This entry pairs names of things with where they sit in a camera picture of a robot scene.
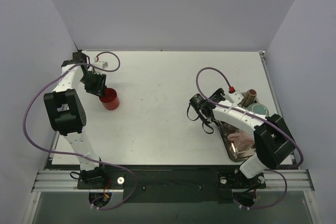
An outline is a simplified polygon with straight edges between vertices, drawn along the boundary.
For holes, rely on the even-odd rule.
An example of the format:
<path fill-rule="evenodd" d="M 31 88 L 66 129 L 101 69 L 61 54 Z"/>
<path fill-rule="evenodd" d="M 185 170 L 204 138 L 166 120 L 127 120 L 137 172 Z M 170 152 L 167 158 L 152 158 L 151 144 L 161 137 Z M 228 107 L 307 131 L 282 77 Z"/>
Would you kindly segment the red mug black handle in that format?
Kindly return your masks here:
<path fill-rule="evenodd" d="M 104 96 L 99 97 L 100 102 L 107 110 L 115 110 L 119 107 L 120 101 L 118 94 L 113 88 L 106 88 Z"/>

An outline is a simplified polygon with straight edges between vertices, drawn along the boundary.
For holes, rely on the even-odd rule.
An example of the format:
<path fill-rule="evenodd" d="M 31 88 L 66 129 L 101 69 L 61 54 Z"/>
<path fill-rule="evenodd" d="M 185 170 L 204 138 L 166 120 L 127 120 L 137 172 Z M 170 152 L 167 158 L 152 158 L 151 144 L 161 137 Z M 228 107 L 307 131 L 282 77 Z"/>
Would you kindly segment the teal green mug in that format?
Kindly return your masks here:
<path fill-rule="evenodd" d="M 259 115 L 269 115 L 269 110 L 267 109 L 266 106 L 264 106 L 261 103 L 252 103 L 247 107 L 247 110 L 251 111 L 254 114 L 259 114 Z"/>

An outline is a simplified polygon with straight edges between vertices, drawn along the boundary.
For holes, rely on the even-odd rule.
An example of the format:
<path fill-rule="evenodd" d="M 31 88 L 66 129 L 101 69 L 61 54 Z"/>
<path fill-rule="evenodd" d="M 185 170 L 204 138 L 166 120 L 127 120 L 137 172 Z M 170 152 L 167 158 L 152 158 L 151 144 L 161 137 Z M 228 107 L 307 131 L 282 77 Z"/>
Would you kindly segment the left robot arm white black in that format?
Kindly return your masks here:
<path fill-rule="evenodd" d="M 105 95 L 106 75 L 90 71 L 88 63 L 88 56 L 82 52 L 74 52 L 71 60 L 64 61 L 61 70 L 65 76 L 52 92 L 44 94 L 44 103 L 52 129 L 59 132 L 79 154 L 78 179 L 102 188 L 108 182 L 108 175 L 102 164 L 93 161 L 101 161 L 101 158 L 94 152 L 85 133 L 87 117 L 77 88 L 83 83 L 87 93 L 102 97 Z"/>

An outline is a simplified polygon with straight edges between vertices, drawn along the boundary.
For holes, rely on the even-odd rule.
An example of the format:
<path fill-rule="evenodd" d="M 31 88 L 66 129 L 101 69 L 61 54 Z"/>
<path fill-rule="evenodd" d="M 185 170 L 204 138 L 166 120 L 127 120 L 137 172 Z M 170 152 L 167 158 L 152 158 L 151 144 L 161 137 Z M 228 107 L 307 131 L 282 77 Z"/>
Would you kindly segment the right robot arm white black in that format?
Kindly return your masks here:
<path fill-rule="evenodd" d="M 280 115 L 252 112 L 242 106 L 243 99 L 239 91 L 225 93 L 219 88 L 208 99 L 193 95 L 188 106 L 203 126 L 219 128 L 231 157 L 247 153 L 238 158 L 240 165 L 234 175 L 236 184 L 246 187 L 262 172 L 277 169 L 296 146 Z"/>

